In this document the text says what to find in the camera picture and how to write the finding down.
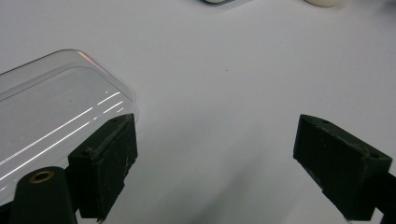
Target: brass insert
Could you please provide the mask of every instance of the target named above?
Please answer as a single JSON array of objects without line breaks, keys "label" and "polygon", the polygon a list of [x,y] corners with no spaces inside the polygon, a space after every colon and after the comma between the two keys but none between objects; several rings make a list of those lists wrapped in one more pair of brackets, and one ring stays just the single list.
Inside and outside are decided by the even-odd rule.
[{"label": "brass insert", "polygon": [[53,177],[54,173],[50,170],[40,171],[30,177],[30,183],[39,184],[45,182]]}]

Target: black plastic part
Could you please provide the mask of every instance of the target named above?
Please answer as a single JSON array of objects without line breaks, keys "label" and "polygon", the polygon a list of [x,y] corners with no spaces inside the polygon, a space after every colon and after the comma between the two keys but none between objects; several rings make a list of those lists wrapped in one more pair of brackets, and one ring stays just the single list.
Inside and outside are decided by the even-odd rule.
[{"label": "black plastic part", "polygon": [[67,185],[70,191],[70,197],[72,201],[73,211],[77,212],[79,203],[80,203],[80,196],[79,196],[79,183],[78,183],[78,176],[73,176],[72,172],[70,171],[70,166],[64,169],[67,178]]},{"label": "black plastic part", "polygon": [[0,223],[8,223],[11,214],[12,202],[0,206]]},{"label": "black plastic part", "polygon": [[370,220],[379,189],[369,183],[386,175],[391,157],[327,120],[300,116],[296,159],[348,220]]},{"label": "black plastic part", "polygon": [[82,217],[105,219],[137,157],[134,115],[111,119],[68,157]]},{"label": "black plastic part", "polygon": [[9,223],[77,223],[64,169],[47,167],[24,176],[17,185]]},{"label": "black plastic part", "polygon": [[396,223],[396,177],[391,174],[379,176],[372,182],[376,207],[384,214],[382,224]]}]

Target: white object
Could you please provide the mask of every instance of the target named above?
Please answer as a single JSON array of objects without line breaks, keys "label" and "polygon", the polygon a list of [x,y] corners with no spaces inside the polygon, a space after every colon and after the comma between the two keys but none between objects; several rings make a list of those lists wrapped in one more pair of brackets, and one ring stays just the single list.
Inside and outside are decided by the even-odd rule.
[{"label": "white object", "polygon": [[305,0],[305,1],[318,7],[333,7],[340,0]]}]

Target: white table surface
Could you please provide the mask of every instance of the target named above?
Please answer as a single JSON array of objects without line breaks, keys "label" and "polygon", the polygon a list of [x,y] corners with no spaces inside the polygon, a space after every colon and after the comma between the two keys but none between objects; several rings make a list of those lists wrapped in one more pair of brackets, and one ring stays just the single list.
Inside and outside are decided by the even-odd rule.
[{"label": "white table surface", "polygon": [[347,223],[292,158],[302,113],[396,158],[394,0],[0,2],[0,73],[59,49],[137,95],[106,223]]}]

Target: transparent plastic container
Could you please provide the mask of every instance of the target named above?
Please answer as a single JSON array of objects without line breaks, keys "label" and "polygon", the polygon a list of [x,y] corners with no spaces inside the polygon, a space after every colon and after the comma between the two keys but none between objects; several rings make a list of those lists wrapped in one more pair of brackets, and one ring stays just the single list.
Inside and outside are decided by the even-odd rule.
[{"label": "transparent plastic container", "polygon": [[0,75],[0,205],[16,184],[68,154],[109,119],[138,110],[134,92],[84,52],[61,50]]}]

